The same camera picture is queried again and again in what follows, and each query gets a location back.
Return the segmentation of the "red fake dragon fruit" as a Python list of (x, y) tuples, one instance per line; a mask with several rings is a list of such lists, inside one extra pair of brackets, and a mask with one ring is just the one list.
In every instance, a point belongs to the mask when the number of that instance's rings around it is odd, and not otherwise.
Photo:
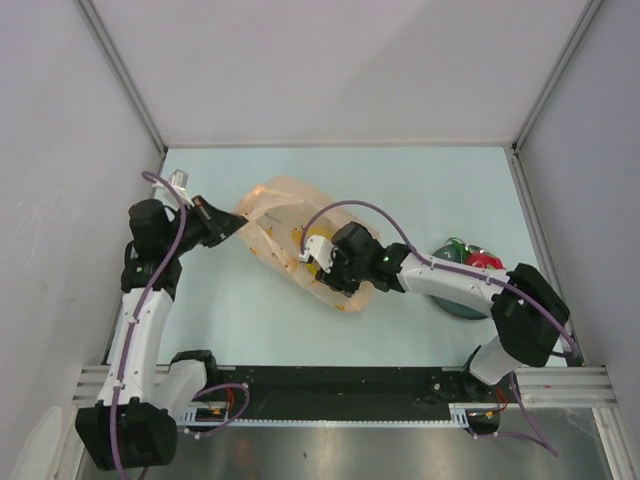
[(449, 238), (448, 241), (456, 249), (460, 262), (464, 265), (489, 270), (505, 269), (501, 259), (486, 249), (466, 243), (456, 237)]

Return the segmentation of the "yellow fake lemon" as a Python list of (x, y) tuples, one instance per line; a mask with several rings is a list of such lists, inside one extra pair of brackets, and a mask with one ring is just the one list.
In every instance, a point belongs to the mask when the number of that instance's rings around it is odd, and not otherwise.
[(322, 268), (315, 261), (307, 262), (304, 264), (304, 266), (306, 270), (309, 272), (309, 274), (312, 275), (313, 277), (315, 277), (318, 272), (322, 272)]

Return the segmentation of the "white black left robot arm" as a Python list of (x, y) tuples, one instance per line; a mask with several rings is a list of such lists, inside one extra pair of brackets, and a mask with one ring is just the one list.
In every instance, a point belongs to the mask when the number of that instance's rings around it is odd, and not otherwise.
[(98, 469), (122, 472), (171, 463), (181, 416), (195, 397), (207, 400), (219, 392), (221, 376), (209, 350), (177, 353), (162, 381), (156, 379), (156, 364), (182, 273), (181, 256), (197, 246), (221, 244), (246, 222), (200, 196), (176, 210), (157, 199), (130, 208), (122, 330), (95, 404), (79, 409), (75, 421)]

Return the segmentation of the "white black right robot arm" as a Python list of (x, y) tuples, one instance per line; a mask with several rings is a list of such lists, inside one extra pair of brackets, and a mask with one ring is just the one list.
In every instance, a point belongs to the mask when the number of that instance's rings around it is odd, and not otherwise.
[(528, 264), (512, 271), (478, 269), (424, 256), (408, 244), (382, 246), (356, 222), (330, 239), (313, 235), (304, 240), (301, 258), (317, 265), (318, 282), (346, 297), (369, 283), (382, 292), (444, 299), (491, 319), (495, 337), (473, 351), (461, 376), (462, 391), (473, 401), (486, 400), (522, 366), (545, 366), (566, 331), (568, 307)]

